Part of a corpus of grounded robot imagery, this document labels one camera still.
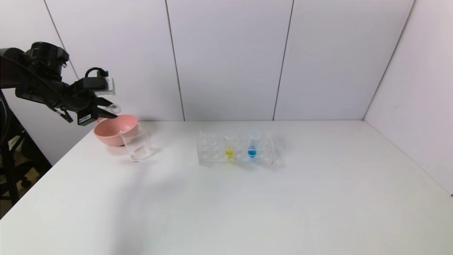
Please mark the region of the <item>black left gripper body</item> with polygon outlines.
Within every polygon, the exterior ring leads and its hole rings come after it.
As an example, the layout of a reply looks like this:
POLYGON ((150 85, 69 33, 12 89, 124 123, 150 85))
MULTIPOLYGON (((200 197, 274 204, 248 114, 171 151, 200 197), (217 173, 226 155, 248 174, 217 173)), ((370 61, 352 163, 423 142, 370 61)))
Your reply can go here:
POLYGON ((97 105, 94 92, 90 90, 78 91, 65 96, 62 104, 66 121, 74 122, 68 112, 76 113, 76 124, 87 126, 97 119, 97 105))

